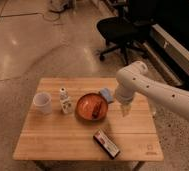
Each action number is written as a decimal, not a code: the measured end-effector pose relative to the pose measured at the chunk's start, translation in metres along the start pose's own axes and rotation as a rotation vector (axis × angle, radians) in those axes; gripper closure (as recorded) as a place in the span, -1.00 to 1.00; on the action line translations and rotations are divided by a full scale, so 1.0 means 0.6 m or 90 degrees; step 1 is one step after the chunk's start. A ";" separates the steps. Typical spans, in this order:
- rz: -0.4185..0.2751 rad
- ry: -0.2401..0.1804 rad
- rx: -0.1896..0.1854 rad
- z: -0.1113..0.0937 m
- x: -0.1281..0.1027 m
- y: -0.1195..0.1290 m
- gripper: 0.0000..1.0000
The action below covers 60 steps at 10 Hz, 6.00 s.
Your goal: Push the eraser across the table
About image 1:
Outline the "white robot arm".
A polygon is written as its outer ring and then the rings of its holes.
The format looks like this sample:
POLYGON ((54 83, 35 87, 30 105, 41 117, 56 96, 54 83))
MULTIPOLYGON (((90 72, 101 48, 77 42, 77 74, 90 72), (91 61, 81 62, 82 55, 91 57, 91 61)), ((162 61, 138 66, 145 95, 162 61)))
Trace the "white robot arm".
POLYGON ((189 91, 154 81, 146 76, 147 72, 148 67, 142 61, 120 69, 116 73, 116 99, 121 104, 129 104, 138 92, 189 121, 189 91))

